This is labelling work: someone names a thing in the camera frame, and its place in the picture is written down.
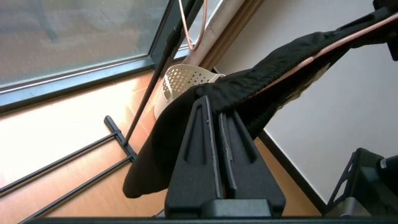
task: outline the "black garment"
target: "black garment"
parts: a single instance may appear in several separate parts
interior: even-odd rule
[[[132,166],[127,174],[123,186],[124,194],[136,198],[169,186],[195,100],[205,95],[209,97],[215,124],[218,113],[235,109],[252,138],[255,138],[280,107],[296,98],[311,84],[319,70],[332,66],[350,48],[386,42],[385,28],[382,27],[342,45],[275,85],[264,91],[261,90],[326,46],[389,16],[386,14],[384,17],[374,18],[338,32],[316,32],[300,37],[274,50],[252,69],[230,74],[220,78],[216,83],[191,87],[166,107],[159,116],[137,157],[136,165]]]

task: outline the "black baseboard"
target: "black baseboard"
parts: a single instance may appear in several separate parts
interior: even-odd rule
[[[326,203],[319,197],[319,195],[314,191],[311,185],[304,179],[300,172],[295,168],[291,161],[285,156],[285,154],[280,150],[280,148],[274,143],[274,141],[269,137],[269,135],[263,130],[259,135],[260,140],[264,145],[270,150],[272,155],[278,160],[282,167],[287,171],[287,173],[293,178],[297,185],[303,190],[305,195],[311,200],[314,206],[319,210],[319,212],[324,215],[326,209]]]

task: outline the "metal window frame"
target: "metal window frame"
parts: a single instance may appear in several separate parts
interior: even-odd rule
[[[190,26],[195,18],[195,16],[198,14],[199,9],[201,8],[201,5],[203,4],[203,0],[182,0],[184,10],[185,10],[185,15],[187,15],[187,25]],[[16,180],[0,189],[0,197],[3,197],[18,188],[21,188],[28,184],[29,182],[32,182],[36,178],[39,178],[42,175],[45,175],[48,172],[51,172],[52,170],[56,169],[59,165],[65,164],[67,162],[70,162],[77,157],[81,156],[84,154],[84,152],[92,150],[93,148],[101,145],[102,143],[109,141],[110,139],[115,139],[123,149],[123,151],[126,153],[127,157],[122,159],[121,161],[117,162],[115,165],[109,167],[108,169],[102,171],[100,174],[96,175],[95,177],[91,178],[90,180],[87,180],[85,183],[81,184],[77,188],[71,190],[69,193],[63,195],[62,197],[56,199],[54,202],[48,204],[44,208],[40,209],[39,211],[35,212],[31,216],[25,218],[23,221],[20,223],[26,223],[29,220],[32,220],[33,218],[37,218],[43,214],[46,214],[48,211],[53,209],[55,206],[61,204],[62,202],[67,201],[71,196],[75,195],[78,192],[81,192],[82,190],[85,190],[87,187],[91,186],[93,183],[95,183],[97,180],[102,179],[103,177],[107,176],[108,174],[112,173],[113,171],[117,170],[120,168],[122,165],[124,165],[127,162],[132,162],[134,164],[134,161],[137,157],[137,154],[134,152],[133,148],[129,145],[128,140],[131,137],[131,133],[133,132],[138,119],[142,113],[143,108],[145,107],[147,100],[149,97],[146,98],[147,95],[150,95],[152,93],[152,90],[154,89],[154,84],[158,81],[160,75],[162,72],[172,63],[174,60],[178,47],[182,43],[182,40],[184,38],[184,34],[182,32],[182,21],[179,16],[178,12],[178,2],[177,0],[170,0],[168,3],[168,10],[165,11],[165,14],[163,16],[163,23],[161,22],[161,26],[159,27],[159,30],[157,32],[157,38],[155,39],[154,43],[152,44],[152,47],[150,48],[150,55],[148,57],[139,59],[139,60],[134,60],[132,62],[125,62],[122,63],[121,65],[116,65],[116,66],[111,66],[109,68],[104,68],[100,69],[98,71],[94,72],[88,72],[88,73],[83,73],[81,75],[75,75],[71,76],[69,78],[77,78],[77,79],[82,79],[82,81],[86,81],[84,83],[81,83],[80,86],[70,86],[69,88],[64,88],[61,89],[59,88],[58,90],[54,91],[54,86],[51,89],[51,86],[49,89],[53,90],[53,92],[45,92],[46,90],[42,90],[41,92],[36,89],[37,92],[33,92],[33,98],[26,99],[26,101],[33,102],[34,100],[40,100],[44,99],[45,97],[51,97],[55,93],[65,93],[67,91],[73,91],[76,88],[79,88],[81,86],[87,86],[92,83],[100,83],[100,81],[103,80],[110,80],[111,78],[117,76],[117,77],[123,77],[126,76],[130,73],[134,73],[138,70],[143,70],[147,67],[155,67],[155,72],[154,75],[152,76],[152,79],[149,83],[149,87],[144,95],[143,100],[141,101],[140,107],[138,109],[138,112],[136,113],[134,120],[131,124],[131,127],[129,129],[129,132],[126,137],[123,136],[121,130],[116,126],[114,121],[110,116],[106,116],[104,119],[105,125],[108,127],[108,129],[111,131],[111,134],[31,173],[26,175],[25,177]],[[65,81],[65,79],[60,79],[63,80],[65,83],[63,87],[66,87],[68,85],[71,85],[73,83],[68,83]],[[28,88],[22,88],[19,91],[25,90],[27,91]],[[13,93],[13,91],[6,92],[3,94],[10,94]],[[4,106],[7,107],[7,105],[3,104],[3,101],[5,101],[3,95],[1,95],[0,102],[2,103],[1,108]],[[12,99],[11,98],[8,102],[8,108],[12,108],[14,104],[12,104]]]
[[[159,55],[165,47],[167,36],[174,28],[172,24],[180,16],[176,6],[176,0],[169,1],[147,55],[0,89],[0,114],[154,69],[159,63]],[[188,53],[187,48],[179,49],[174,62],[183,60]]]

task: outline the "black metal rack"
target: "black metal rack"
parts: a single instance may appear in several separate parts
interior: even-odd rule
[[[195,16],[198,14],[199,9],[201,8],[201,5],[203,4],[203,0],[183,0],[182,1],[185,15],[187,15],[187,26],[191,26]],[[126,137],[123,136],[121,130],[118,128],[118,126],[115,124],[115,122],[112,120],[110,116],[106,116],[104,119],[105,125],[108,127],[108,129],[111,131],[111,134],[31,173],[26,175],[23,178],[20,178],[0,189],[0,197],[3,197],[15,190],[17,190],[20,187],[23,187],[25,184],[28,184],[29,182],[32,182],[34,179],[40,177],[41,175],[44,175],[46,172],[51,171],[52,169],[56,168],[57,166],[65,163],[65,162],[70,162],[71,160],[75,159],[76,157],[82,155],[84,152],[89,151],[90,149],[93,149],[94,147],[97,147],[101,145],[102,143],[110,140],[117,140],[123,151],[126,153],[127,157],[122,159],[121,161],[115,163],[115,165],[109,167],[108,169],[102,171],[100,174],[94,176],[90,180],[87,180],[85,183],[81,184],[77,188],[71,190],[67,194],[63,195],[62,197],[56,199],[52,203],[48,204],[44,208],[40,209],[39,211],[35,212],[31,216],[27,217],[21,223],[25,223],[33,218],[37,218],[47,211],[51,210],[53,207],[56,205],[66,201],[68,198],[71,196],[75,195],[76,193],[84,190],[88,186],[90,186],[92,183],[96,182],[97,180],[100,180],[107,174],[111,173],[112,171],[120,168],[122,165],[124,165],[127,162],[132,162],[134,165],[134,161],[137,157],[137,154],[134,152],[133,148],[129,145],[129,139],[131,137],[132,132],[134,131],[135,127],[137,126],[137,123],[139,121],[139,118],[141,117],[142,112],[144,111],[144,108],[149,100],[150,95],[152,94],[155,85],[160,78],[161,74],[165,71],[165,68],[167,68],[171,61],[173,60],[174,55],[176,54],[180,44],[182,43],[182,40],[184,38],[184,34],[182,32],[182,20],[180,18],[180,13],[179,13],[179,8],[178,8],[178,2],[176,0],[170,0],[169,4],[167,5],[167,8],[165,10],[165,14],[161,20],[161,26],[159,26],[159,29],[156,33],[155,37],[155,42],[150,48],[149,54],[152,57],[152,60],[155,62],[155,71],[154,74],[150,80],[149,86],[147,87],[147,90],[145,92],[145,95],[139,105],[138,111],[131,123],[131,126],[129,128],[129,131],[126,135]]]

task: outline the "perforated plastic basket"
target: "perforated plastic basket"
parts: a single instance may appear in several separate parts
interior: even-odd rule
[[[194,85],[202,83],[215,82],[222,74],[215,74],[195,65],[178,64],[171,66],[165,73],[162,81],[156,103],[154,106],[155,118],[157,119],[161,112]]]

